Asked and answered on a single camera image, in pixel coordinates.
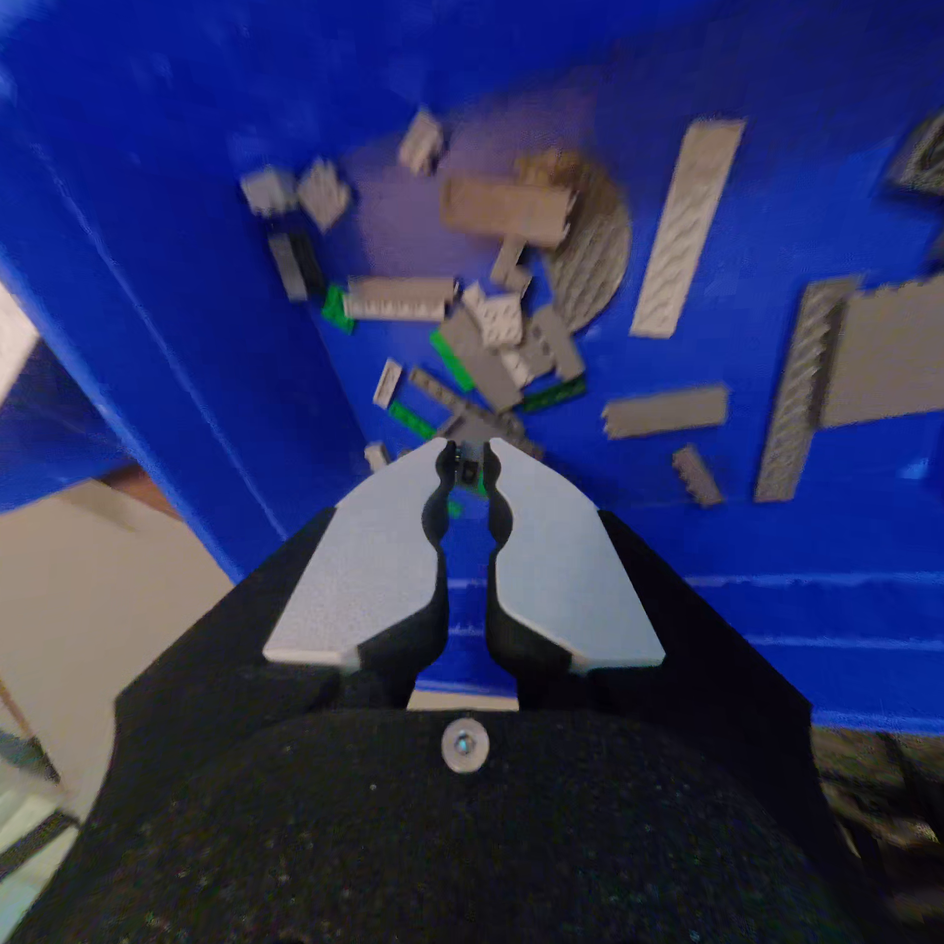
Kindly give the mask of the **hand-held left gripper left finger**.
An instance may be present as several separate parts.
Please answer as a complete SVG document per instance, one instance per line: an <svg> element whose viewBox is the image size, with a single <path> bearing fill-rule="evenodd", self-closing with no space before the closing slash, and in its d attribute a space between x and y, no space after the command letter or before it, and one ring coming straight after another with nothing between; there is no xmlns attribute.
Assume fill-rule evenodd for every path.
<svg viewBox="0 0 944 944"><path fill-rule="evenodd" d="M434 438L338 502L266 640L269 663L371 682L407 707L448 637L456 460L455 442Z"/></svg>

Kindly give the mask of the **blue plastic bin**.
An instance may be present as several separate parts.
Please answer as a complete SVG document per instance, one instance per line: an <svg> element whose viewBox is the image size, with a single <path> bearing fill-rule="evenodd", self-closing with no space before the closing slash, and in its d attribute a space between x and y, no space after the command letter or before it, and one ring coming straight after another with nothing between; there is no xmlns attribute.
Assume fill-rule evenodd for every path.
<svg viewBox="0 0 944 944"><path fill-rule="evenodd" d="M240 177L332 161L329 282L484 281L440 181L583 152L629 206L584 392L526 412L812 703L942 731L942 414L815 433L753 501L804 289L925 271L942 211L887 168L942 110L942 2L2 2L2 276L234 581L417 438L386 360L450 373L423 325L292 304Z"/></svg>

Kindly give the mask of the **pile of grey bricks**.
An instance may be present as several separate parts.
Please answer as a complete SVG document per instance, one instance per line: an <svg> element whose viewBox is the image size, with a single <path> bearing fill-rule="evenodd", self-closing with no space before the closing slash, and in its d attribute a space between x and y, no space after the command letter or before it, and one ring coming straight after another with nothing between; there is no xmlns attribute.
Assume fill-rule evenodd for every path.
<svg viewBox="0 0 944 944"><path fill-rule="evenodd" d="M700 119L686 129L636 303L630 335L667 341L691 296L704 246L738 155L744 119ZM942 116L921 125L892 168L894 186L942 198ZM549 148L515 158L511 176L468 173L442 180L438 206L450 231L500 243L489 275L499 292L453 275L350 277L330 284L302 210L325 235L348 213L352 191L334 164L315 159L301 177L272 165L240 177L251 212L267 221L267 244L293 303L324 298L323 316L350 331L360 322L436 325L431 342L464 393L419 367L409 383L450 412L440 431L395 400L403 368L386 360L373 402L423 439L504 440L538 461L518 414L552 409L584 394L586 365L574 336L611 303L631 249L631 216L620 189L580 151ZM551 300L531 313L536 250ZM621 397L601 413L610 441L724 424L721 384ZM753 499L789 502L815 432L942 412L942 272L865 291L858 277L804 289L767 425Z"/></svg>

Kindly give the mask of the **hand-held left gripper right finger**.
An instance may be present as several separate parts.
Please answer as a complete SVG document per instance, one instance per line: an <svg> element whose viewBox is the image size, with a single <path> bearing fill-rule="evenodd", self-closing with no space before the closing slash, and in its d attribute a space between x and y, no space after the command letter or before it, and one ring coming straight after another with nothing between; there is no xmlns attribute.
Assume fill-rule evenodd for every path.
<svg viewBox="0 0 944 944"><path fill-rule="evenodd" d="M495 543L486 644L519 707L581 702L599 679L659 671L665 648L596 504L509 442L483 456Z"/></svg>

